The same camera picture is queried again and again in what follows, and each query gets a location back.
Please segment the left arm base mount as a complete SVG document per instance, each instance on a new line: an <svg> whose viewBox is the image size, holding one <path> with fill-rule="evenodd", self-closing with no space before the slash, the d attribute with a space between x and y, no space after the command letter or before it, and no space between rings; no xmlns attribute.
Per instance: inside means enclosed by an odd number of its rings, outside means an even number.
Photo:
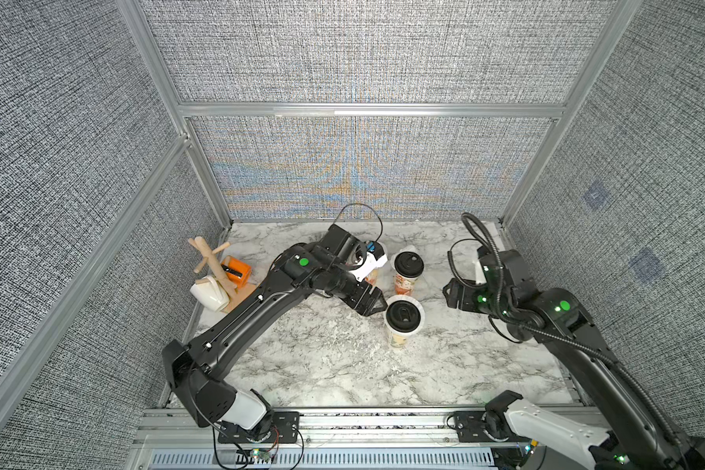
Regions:
<svg viewBox="0 0 705 470"><path fill-rule="evenodd" d="M298 411L272 411L258 425L245 430L237 424L219 421L219 444L269 445L296 444L299 440L301 413Z"/></svg>

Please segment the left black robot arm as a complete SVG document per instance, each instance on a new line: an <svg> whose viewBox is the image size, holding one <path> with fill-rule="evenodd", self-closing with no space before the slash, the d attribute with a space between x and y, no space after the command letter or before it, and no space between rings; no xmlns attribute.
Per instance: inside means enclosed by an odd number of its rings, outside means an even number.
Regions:
<svg viewBox="0 0 705 470"><path fill-rule="evenodd" d="M388 307L382 291L358 280L342 260L319 244L296 244L283 252L247 299L205 333L184 344L170 341L162 351L170 389L196 424L224 420L260 435L269 406L257 393L226 382L235 362L281 315L322 291L368 317Z"/></svg>

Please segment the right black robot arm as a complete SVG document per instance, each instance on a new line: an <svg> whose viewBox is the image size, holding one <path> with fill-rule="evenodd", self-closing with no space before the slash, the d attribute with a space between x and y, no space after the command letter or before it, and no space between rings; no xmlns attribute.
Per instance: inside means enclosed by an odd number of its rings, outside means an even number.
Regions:
<svg viewBox="0 0 705 470"><path fill-rule="evenodd" d="M444 286L446 304L503 322L517 342L544 346L608 424L588 428L505 391L486 406L488 437L531 438L585 469L705 469L705 438L687 434L656 405L575 295L561 288L540 290L515 250L485 254L477 270L478 280L453 277Z"/></svg>

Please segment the black cup lid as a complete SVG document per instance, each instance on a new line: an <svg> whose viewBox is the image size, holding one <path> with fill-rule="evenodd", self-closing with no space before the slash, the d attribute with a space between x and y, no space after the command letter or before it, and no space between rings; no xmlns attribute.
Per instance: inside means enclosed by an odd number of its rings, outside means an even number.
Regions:
<svg viewBox="0 0 705 470"><path fill-rule="evenodd" d="M425 270L423 258L413 251L403 251L394 258L394 268L397 275L409 279L419 278Z"/></svg>
<svg viewBox="0 0 705 470"><path fill-rule="evenodd" d="M423 315L413 302L399 300L389 305L385 319L394 331L412 333L421 325Z"/></svg>

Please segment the red flower paper cup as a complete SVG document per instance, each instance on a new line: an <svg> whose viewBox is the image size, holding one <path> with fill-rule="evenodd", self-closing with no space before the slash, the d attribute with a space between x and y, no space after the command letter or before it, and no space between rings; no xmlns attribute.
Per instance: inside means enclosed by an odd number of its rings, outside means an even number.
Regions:
<svg viewBox="0 0 705 470"><path fill-rule="evenodd" d="M394 283L397 295L410 296L414 284L425 270L425 262L415 246L406 246L393 260Z"/></svg>

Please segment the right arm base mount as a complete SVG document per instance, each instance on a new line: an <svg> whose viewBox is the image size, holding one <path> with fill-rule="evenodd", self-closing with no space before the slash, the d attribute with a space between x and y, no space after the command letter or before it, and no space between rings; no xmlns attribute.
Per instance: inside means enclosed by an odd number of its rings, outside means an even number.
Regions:
<svg viewBox="0 0 705 470"><path fill-rule="evenodd" d="M456 432L460 444L490 443L484 415L484 411L456 411L448 416L446 426Z"/></svg>

